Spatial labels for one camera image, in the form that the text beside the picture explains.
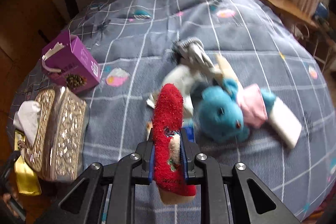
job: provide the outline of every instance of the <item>purple gift bag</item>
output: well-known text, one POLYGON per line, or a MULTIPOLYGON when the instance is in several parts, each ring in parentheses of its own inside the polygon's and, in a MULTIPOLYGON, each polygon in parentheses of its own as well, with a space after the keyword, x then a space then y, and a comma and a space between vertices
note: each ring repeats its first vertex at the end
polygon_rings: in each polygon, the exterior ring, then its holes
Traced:
POLYGON ((62 31, 42 49, 42 71, 74 93, 99 84, 100 67, 76 35, 62 31))

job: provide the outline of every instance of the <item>plaid bedding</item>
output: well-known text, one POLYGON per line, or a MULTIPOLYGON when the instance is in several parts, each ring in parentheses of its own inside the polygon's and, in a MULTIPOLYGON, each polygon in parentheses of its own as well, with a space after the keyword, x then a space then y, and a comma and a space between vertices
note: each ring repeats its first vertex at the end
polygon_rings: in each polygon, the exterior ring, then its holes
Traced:
MULTIPOLYGON (((329 193, 336 176, 336 134, 327 85, 315 60, 260 1, 93 0, 67 28, 102 70, 100 84, 80 94, 91 108, 84 168, 95 161, 116 162, 145 139, 146 122, 152 118, 146 99, 176 66, 172 42, 198 37, 213 62, 220 52, 243 86, 257 83, 270 89, 303 125, 293 150, 267 124, 244 143, 219 145, 201 134, 196 114, 195 138, 202 152, 231 166, 246 163, 299 220, 329 193), (135 18, 139 11, 149 17, 135 18), (120 86, 106 82, 115 68, 129 74, 120 86)), ((48 84, 37 64, 13 100, 7 125, 11 139, 14 113, 28 99, 24 90, 33 87, 34 98, 48 84)), ((164 206, 154 184, 136 187, 136 223, 200 222, 200 191, 192 203, 164 206)))

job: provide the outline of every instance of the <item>white label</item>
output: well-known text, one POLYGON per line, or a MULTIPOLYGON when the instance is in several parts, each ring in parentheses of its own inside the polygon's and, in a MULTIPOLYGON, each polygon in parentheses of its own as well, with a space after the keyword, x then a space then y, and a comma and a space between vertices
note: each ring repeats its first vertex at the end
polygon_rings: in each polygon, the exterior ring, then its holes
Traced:
POLYGON ((96 75, 96 77, 98 77, 98 66, 96 63, 94 63, 93 65, 93 74, 96 75))

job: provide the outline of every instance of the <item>silver screw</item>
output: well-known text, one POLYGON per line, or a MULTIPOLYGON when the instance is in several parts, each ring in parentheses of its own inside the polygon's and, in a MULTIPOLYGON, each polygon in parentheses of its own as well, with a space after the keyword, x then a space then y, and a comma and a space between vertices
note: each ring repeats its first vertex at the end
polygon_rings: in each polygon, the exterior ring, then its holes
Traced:
POLYGON ((208 156, 206 154, 203 154, 203 153, 199 153, 196 157, 199 160, 206 160, 208 158, 208 156))
POLYGON ((243 171, 243 170, 246 169, 246 165, 245 165, 244 163, 242 163, 242 162, 239 162, 239 163, 236 164, 236 168, 237 168, 238 170, 243 171))
POLYGON ((101 167, 101 164, 99 162, 94 162, 93 164, 90 165, 90 167, 93 170, 98 170, 101 167))
POLYGON ((138 153, 132 153, 129 156, 132 160, 138 160, 140 159, 140 155, 138 153))

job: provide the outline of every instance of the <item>gold ribbon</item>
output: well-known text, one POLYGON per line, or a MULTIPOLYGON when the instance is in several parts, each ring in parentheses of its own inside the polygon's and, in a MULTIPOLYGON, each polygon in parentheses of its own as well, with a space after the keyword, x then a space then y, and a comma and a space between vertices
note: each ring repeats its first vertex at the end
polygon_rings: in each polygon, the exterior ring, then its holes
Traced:
MULTIPOLYGON (((15 130, 14 148, 19 150, 17 141, 22 139, 25 141, 26 136, 22 135, 19 130, 15 130)), ((16 184, 20 194, 24 195, 40 195, 41 187, 37 174, 28 166, 25 160, 20 156, 14 164, 14 172, 16 173, 16 184)))

